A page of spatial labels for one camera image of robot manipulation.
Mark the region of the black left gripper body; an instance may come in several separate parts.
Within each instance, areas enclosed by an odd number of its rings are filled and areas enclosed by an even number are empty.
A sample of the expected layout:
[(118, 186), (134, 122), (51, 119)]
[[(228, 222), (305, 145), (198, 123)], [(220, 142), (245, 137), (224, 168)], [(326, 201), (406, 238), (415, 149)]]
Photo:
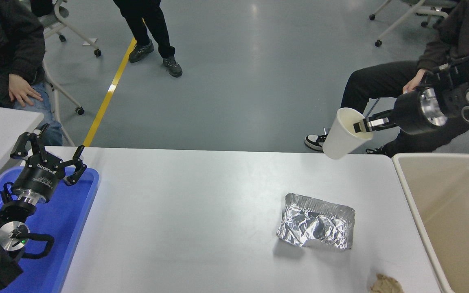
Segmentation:
[(12, 193), (19, 201), (47, 203), (65, 176), (61, 159), (56, 156), (29, 156), (25, 167), (12, 185)]

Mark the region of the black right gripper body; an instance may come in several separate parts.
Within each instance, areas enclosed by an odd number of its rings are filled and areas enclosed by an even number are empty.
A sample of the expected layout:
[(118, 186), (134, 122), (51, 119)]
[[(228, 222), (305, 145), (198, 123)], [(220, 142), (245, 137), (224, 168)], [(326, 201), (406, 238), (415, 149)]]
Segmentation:
[(419, 135), (427, 131), (420, 96), (420, 91), (402, 94), (396, 99), (392, 109), (393, 123), (409, 135)]

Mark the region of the person's right hand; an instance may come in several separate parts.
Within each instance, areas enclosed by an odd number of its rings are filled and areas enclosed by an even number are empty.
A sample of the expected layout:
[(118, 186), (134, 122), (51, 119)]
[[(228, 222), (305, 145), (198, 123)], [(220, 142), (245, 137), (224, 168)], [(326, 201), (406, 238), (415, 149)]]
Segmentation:
[(422, 82), (426, 72), (428, 72), (427, 69), (419, 69), (415, 76), (403, 87), (402, 94), (406, 94), (415, 90), (416, 87), (419, 86), (419, 84)]

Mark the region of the person's left hand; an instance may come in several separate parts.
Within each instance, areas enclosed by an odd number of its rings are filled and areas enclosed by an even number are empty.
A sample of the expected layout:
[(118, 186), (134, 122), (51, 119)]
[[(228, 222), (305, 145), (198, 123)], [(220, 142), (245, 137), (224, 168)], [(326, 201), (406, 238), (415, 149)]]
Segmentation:
[(8, 78), (8, 94), (12, 102), (26, 107), (34, 106), (34, 100), (43, 101), (41, 95), (21, 76), (9, 74)]

